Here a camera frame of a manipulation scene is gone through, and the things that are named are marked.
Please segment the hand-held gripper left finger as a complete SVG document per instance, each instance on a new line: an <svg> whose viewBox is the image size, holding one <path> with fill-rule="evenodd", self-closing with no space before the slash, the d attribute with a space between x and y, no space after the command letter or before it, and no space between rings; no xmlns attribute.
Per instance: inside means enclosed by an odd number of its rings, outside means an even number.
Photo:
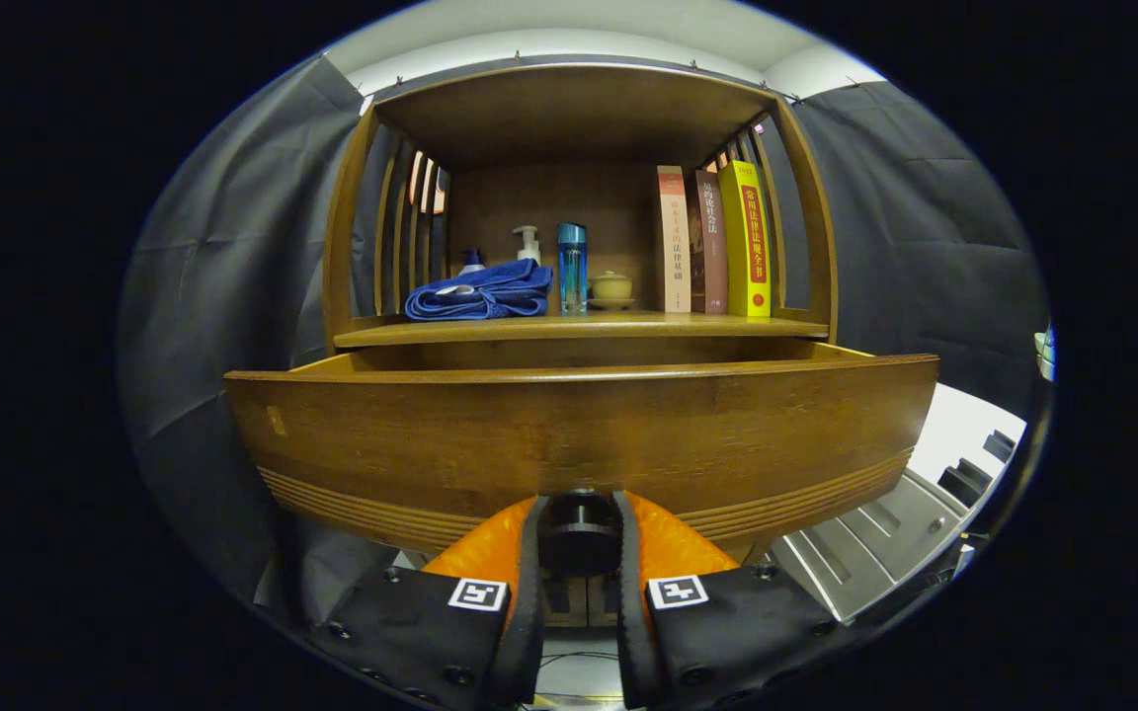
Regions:
<svg viewBox="0 0 1138 711"><path fill-rule="evenodd" d="M547 497L492 514L421 570L361 577L318 631L335 665L432 710L531 702L543 647L538 521Z"/></svg>

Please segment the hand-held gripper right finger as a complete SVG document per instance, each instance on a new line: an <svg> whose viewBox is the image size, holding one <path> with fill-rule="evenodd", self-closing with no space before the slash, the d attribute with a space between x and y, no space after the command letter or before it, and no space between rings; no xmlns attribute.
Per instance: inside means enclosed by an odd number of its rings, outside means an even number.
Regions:
<svg viewBox="0 0 1138 711"><path fill-rule="evenodd" d="M615 491L622 696L646 710L760 710L835 656L842 626L776 563L740 567L667 510Z"/></svg>

